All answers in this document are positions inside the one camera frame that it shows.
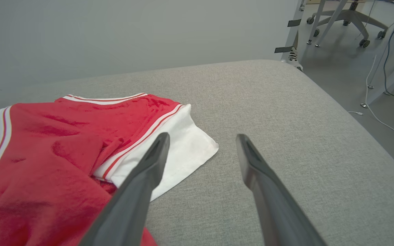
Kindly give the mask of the white partition panel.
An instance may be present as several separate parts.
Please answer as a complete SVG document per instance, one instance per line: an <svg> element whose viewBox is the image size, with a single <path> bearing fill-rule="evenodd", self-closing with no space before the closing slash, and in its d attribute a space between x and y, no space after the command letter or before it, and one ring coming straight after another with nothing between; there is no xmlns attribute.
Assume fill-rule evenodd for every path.
<svg viewBox="0 0 394 246"><path fill-rule="evenodd" d="M280 60L300 0L0 0L0 91Z"/></svg>

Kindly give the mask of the red and white basketball jersey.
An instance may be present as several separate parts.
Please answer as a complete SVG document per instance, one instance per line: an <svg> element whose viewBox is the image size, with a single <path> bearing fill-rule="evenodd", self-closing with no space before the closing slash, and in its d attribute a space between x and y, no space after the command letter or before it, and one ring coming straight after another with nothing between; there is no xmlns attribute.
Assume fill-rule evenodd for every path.
<svg viewBox="0 0 394 246"><path fill-rule="evenodd" d="M150 200L178 185L219 150L191 109L147 93L0 109L0 246L78 246L163 132L168 157Z"/></svg>

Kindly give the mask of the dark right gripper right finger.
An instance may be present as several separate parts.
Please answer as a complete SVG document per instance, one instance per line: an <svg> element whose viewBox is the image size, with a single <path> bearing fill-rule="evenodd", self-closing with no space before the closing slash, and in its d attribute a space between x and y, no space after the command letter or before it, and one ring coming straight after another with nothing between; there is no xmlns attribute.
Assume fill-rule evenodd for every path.
<svg viewBox="0 0 394 246"><path fill-rule="evenodd" d="M327 246L245 134L236 136L242 179L252 191L265 246Z"/></svg>

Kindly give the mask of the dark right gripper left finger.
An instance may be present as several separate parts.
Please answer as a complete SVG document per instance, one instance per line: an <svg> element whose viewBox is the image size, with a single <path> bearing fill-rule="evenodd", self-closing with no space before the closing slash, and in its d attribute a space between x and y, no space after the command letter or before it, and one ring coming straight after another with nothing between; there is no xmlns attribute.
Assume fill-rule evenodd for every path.
<svg viewBox="0 0 394 246"><path fill-rule="evenodd" d="M167 132L156 137L79 246L140 246L152 191L161 182L169 146Z"/></svg>

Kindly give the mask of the grey partition post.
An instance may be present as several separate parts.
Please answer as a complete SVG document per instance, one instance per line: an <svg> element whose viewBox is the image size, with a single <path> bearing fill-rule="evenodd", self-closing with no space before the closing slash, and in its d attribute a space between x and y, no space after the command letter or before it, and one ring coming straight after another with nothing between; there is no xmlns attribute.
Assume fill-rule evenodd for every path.
<svg viewBox="0 0 394 246"><path fill-rule="evenodd" d="M294 16L290 18L291 20L302 19L303 12L305 9L305 0L296 0L297 7L294 11ZM298 40L299 40L299 26L288 27L289 28L289 35L287 37L287 41L284 47L295 47L298 51ZM288 53L283 53L281 57L281 61L287 63L288 60Z"/></svg>

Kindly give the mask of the white sneaker with black laces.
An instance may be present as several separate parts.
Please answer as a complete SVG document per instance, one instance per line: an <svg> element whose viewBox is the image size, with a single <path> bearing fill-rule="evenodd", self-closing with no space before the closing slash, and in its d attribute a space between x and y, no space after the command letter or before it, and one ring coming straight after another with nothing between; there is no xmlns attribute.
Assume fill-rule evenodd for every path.
<svg viewBox="0 0 394 246"><path fill-rule="evenodd" d="M296 69L303 72L303 67L298 61L298 52L295 47L291 47L291 51L289 52L287 63L294 66Z"/></svg>

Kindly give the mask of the grey office chair base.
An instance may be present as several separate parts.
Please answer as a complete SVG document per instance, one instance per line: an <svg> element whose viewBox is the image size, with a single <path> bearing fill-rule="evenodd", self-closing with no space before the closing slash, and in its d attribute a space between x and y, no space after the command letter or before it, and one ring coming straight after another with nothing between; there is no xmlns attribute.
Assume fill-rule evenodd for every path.
<svg viewBox="0 0 394 246"><path fill-rule="evenodd" d="M326 0L320 0L317 12L313 13L311 17L306 20L308 25L313 25L307 44L311 45L313 37L319 36L320 31L317 27L327 24L327 28L323 32L322 37L320 37L318 43L315 45L316 47L320 47L325 35L336 21L344 21L344 26L347 26L350 23L355 25L363 36L363 39L359 42L359 46L362 48L366 48L370 44L369 33L366 30L367 24L381 28L382 31L378 33L377 39L384 39L389 27L378 20L371 18L370 15L358 12L356 10L358 1L359 0L340 0L340 3L335 10L323 11Z"/></svg>

